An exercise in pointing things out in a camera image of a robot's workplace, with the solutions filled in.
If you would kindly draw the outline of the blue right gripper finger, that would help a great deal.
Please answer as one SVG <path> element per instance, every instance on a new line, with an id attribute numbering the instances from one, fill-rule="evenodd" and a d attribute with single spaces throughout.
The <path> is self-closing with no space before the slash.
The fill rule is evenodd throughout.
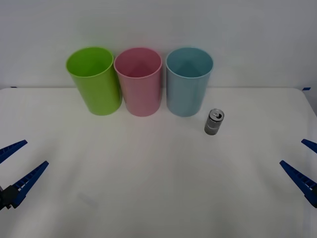
<path id="1" fill-rule="evenodd" d="M 293 168 L 284 160 L 279 163 L 295 185 L 304 194 L 304 197 L 313 207 L 317 207 L 317 183 Z"/>
<path id="2" fill-rule="evenodd" d="M 313 150 L 314 152 L 317 152 L 317 144 L 315 142 L 312 142 L 310 140 L 307 139 L 303 139 L 301 141 L 302 144 L 306 145 L 308 148 L 310 148 L 311 150 Z"/>

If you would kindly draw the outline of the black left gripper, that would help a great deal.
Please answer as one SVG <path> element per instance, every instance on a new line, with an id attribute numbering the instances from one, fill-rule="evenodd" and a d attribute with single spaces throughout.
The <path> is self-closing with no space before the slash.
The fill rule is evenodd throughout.
<path id="1" fill-rule="evenodd" d="M 17 150 L 25 146 L 28 142 L 22 140 L 0 149 L 0 163 L 8 159 Z M 44 161 L 38 167 L 33 169 L 26 176 L 18 180 L 16 183 L 8 186 L 0 192 L 0 210 L 3 208 L 17 208 L 25 199 L 27 193 L 45 171 L 49 165 L 48 161 Z"/>

